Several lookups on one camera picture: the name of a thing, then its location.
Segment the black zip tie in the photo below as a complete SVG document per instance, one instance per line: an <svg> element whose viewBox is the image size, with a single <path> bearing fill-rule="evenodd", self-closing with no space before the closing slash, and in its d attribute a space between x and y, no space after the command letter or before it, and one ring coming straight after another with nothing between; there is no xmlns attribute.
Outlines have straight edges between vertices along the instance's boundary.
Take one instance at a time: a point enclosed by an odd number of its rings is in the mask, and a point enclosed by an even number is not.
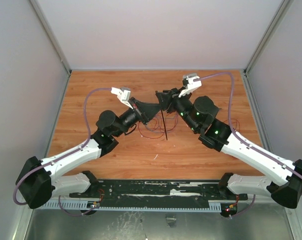
<svg viewBox="0 0 302 240"><path fill-rule="evenodd" d="M164 118L164 113L163 113L162 109L160 110L160 112L161 112L161 117L162 117L162 125L163 125L163 128L164 128L165 138L168 141L168 134L167 134L167 128L166 128L166 120Z"/></svg>

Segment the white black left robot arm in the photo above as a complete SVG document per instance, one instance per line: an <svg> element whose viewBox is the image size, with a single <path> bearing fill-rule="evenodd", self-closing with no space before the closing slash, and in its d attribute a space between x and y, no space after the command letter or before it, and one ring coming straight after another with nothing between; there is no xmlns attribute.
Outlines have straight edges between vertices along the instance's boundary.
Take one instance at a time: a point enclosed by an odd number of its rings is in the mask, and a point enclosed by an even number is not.
<svg viewBox="0 0 302 240"><path fill-rule="evenodd" d="M127 134L137 123L149 123L161 110L158 103L141 102L134 97L128 100L129 108L120 116L105 110L96 122L97 130L79 145L58 155L27 159L15 182L15 192L20 192L24 205L30 209L43 206L58 187L54 185L65 173L76 167L99 159L110 153L117 145L117 137Z"/></svg>

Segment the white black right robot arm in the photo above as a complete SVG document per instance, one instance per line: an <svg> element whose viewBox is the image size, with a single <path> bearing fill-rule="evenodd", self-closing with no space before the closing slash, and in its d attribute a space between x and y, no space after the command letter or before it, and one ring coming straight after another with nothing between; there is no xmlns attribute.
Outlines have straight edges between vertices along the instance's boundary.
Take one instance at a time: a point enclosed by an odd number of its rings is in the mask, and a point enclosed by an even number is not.
<svg viewBox="0 0 302 240"><path fill-rule="evenodd" d="M223 199L250 194L272 198L279 205L295 209L302 195L302 160L279 157L246 139L228 124L216 118L219 108L208 96L194 102L176 88L155 93L161 108L177 112L198 139L209 149L235 157L262 173L243 176L225 173L218 183Z"/></svg>

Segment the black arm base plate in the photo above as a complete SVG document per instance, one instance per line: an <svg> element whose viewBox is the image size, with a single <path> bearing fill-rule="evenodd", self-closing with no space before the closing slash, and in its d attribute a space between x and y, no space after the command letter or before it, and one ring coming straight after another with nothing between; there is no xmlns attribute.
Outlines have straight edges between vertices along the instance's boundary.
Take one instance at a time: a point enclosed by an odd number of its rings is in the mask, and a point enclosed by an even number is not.
<svg viewBox="0 0 302 240"><path fill-rule="evenodd" d="M238 197L222 195L217 180L167 180L167 179L100 179L83 193L69 194L71 198L97 199L102 197L102 207L130 209L202 209L210 201L233 204L247 200L246 194Z"/></svg>

